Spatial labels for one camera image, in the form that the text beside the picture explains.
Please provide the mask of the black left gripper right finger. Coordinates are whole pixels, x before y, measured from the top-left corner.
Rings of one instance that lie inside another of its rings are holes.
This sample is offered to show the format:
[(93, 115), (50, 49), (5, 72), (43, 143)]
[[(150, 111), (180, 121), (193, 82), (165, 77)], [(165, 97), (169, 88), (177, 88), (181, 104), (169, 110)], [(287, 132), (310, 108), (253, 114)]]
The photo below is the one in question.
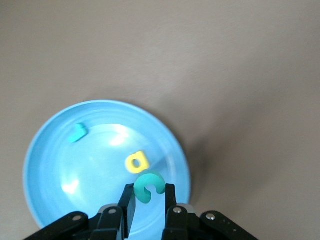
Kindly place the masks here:
[(191, 205), (178, 204), (173, 184), (165, 187), (165, 210), (161, 240), (258, 240), (218, 211), (197, 216)]

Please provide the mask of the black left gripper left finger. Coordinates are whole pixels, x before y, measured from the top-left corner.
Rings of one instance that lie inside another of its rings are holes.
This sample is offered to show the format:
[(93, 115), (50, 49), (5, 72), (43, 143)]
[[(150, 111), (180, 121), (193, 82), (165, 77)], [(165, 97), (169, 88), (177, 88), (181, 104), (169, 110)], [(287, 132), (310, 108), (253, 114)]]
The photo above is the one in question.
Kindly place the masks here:
[(104, 205), (94, 217), (74, 211), (24, 240), (125, 240), (130, 235), (135, 210), (134, 185), (127, 184), (119, 202)]

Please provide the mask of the teal letter c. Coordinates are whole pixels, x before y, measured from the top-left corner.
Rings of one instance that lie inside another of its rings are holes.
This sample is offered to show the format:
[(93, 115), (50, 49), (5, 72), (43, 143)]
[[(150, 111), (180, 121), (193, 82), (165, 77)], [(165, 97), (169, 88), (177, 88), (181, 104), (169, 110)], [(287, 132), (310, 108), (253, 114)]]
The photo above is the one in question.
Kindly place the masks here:
[(152, 193), (147, 189), (147, 186), (154, 186), (159, 195), (164, 194), (166, 190), (166, 182), (160, 173), (145, 171), (133, 185), (136, 198), (143, 204), (148, 204), (152, 199)]

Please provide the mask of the yellow letter a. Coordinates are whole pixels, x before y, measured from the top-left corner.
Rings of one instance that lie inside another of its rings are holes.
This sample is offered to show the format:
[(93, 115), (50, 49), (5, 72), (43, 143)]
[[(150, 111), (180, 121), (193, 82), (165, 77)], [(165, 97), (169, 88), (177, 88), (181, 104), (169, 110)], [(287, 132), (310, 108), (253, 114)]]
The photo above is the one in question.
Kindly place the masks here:
[(150, 163), (143, 151), (138, 151), (125, 160), (126, 169), (132, 174), (139, 174), (150, 168)]

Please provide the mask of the teal letter r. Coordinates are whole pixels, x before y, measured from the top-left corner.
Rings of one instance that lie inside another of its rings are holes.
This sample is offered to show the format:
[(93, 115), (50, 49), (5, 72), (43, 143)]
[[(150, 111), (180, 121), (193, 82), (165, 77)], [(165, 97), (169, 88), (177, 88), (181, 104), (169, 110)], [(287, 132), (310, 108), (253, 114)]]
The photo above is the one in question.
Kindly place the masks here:
[(89, 133), (87, 127), (83, 123), (77, 123), (72, 134), (69, 136), (68, 141), (70, 143), (76, 143), (82, 138), (84, 138)]

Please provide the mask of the blue plate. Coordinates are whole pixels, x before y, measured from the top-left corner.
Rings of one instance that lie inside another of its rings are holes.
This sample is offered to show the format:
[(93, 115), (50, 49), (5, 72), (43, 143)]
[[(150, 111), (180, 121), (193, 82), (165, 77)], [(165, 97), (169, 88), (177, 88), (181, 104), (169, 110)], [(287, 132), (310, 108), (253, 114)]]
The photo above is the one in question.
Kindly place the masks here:
[[(88, 134), (71, 143), (74, 126)], [(150, 170), (175, 185), (177, 201), (191, 196), (185, 154), (171, 131), (156, 117), (134, 105), (94, 100), (68, 107), (53, 116), (34, 137), (25, 159), (23, 184), (36, 222), (46, 227), (80, 211), (93, 217), (100, 207), (120, 199), (137, 174), (125, 161), (143, 151)]]

